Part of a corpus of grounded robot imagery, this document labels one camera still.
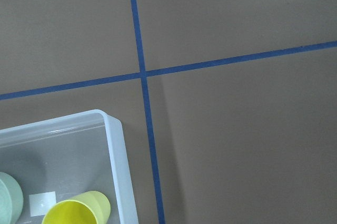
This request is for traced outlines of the yellow plastic cup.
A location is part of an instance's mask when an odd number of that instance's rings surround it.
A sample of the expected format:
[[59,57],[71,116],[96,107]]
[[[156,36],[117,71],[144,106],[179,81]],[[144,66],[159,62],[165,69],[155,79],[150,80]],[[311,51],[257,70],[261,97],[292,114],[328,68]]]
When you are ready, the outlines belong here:
[[101,192],[88,191],[50,208],[42,223],[107,223],[111,204]]

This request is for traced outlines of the white label in box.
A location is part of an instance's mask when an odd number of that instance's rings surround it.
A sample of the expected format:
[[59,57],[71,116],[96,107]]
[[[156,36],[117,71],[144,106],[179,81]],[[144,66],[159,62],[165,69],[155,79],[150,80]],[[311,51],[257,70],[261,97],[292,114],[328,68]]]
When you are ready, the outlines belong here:
[[56,192],[30,194],[28,199],[30,216],[44,216],[56,204]]

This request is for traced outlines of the clear plastic storage box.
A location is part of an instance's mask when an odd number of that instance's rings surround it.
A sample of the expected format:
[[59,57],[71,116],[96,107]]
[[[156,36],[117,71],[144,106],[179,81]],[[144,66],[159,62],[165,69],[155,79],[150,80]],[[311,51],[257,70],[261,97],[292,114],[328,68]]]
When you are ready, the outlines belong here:
[[1,172],[21,186],[18,223],[41,223],[28,197],[51,191],[56,203],[99,191],[111,204],[108,223],[138,223],[123,127],[101,110],[2,129]]

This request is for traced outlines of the light green bowl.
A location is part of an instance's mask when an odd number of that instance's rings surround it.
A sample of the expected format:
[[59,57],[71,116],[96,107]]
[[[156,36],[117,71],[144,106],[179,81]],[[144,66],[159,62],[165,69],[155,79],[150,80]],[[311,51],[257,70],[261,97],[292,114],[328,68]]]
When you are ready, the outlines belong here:
[[1,223],[17,223],[23,210],[23,192],[19,183],[1,172]]

